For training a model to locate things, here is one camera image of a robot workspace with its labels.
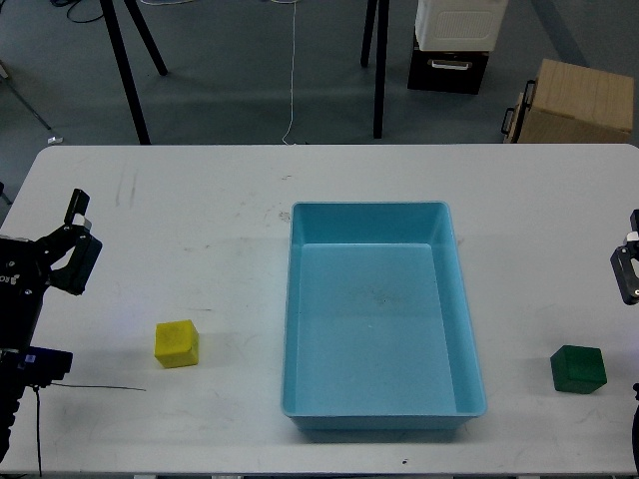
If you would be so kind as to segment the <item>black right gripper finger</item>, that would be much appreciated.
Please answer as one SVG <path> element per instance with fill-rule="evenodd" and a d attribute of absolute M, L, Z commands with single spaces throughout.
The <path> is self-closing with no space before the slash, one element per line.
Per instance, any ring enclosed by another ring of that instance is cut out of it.
<path fill-rule="evenodd" d="M 638 303 L 638 273 L 633 260 L 638 261 L 638 211 L 630 215 L 631 231 L 622 245 L 614 249 L 610 261 L 623 302 L 627 305 Z"/>

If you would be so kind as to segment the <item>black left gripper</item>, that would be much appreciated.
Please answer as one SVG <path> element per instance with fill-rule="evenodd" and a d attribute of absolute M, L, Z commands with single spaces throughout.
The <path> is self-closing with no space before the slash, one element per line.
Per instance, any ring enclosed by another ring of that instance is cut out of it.
<path fill-rule="evenodd" d="M 33 337 L 47 285 L 80 295 L 102 243 L 86 218 L 90 197 L 72 193 L 63 224 L 30 240 L 1 238 L 1 348 L 25 349 Z"/>

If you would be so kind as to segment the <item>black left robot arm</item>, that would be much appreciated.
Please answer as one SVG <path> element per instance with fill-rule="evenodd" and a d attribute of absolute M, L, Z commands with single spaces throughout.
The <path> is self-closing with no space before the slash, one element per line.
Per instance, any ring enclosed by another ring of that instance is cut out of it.
<path fill-rule="evenodd" d="M 46 290 L 80 295 L 102 243 L 85 218 L 90 197 L 76 189 L 63 224 L 37 240 L 1 238 L 1 454 L 26 388 L 44 388 L 70 369 L 73 354 L 31 344 Z"/>

